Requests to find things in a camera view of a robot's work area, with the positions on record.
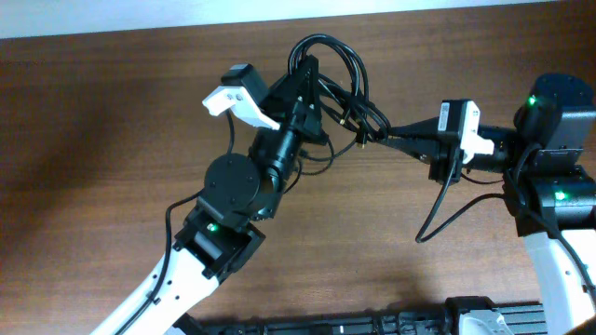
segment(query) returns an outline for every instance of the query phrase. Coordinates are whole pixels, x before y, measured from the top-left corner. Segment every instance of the brown table top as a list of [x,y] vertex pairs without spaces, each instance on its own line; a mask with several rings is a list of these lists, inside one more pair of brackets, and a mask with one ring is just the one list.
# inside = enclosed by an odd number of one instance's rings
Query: brown table top
[[[436,116],[442,99],[472,98],[483,124],[512,127],[542,73],[594,87],[594,14],[586,1],[0,41],[0,332],[89,332],[140,284],[163,253],[166,206],[200,189],[227,147],[225,120],[201,101],[230,65],[250,62],[271,84],[299,39],[324,32],[364,59],[371,99],[393,125]],[[313,50],[321,72],[346,85],[339,58]],[[246,153],[255,130],[236,125],[236,152]],[[350,141],[327,116],[324,128],[335,147]],[[581,159],[592,174],[595,144],[590,135]],[[191,315],[538,300],[502,202],[414,243],[439,189],[404,154],[352,150],[302,178],[277,216],[257,224],[267,235],[260,249]],[[499,189],[462,181],[437,220]],[[189,208],[174,213],[174,233]]]

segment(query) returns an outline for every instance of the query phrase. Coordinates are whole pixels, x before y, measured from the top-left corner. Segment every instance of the green indicator light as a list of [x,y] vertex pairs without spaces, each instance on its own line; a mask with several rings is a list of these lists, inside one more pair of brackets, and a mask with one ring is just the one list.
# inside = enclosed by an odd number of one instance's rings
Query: green indicator light
[[216,232],[218,229],[219,227],[215,223],[210,223],[207,225],[207,230],[210,232]]
[[555,199],[557,199],[557,200],[565,200],[566,197],[567,197],[567,194],[565,194],[565,192],[561,192],[561,191],[555,192]]

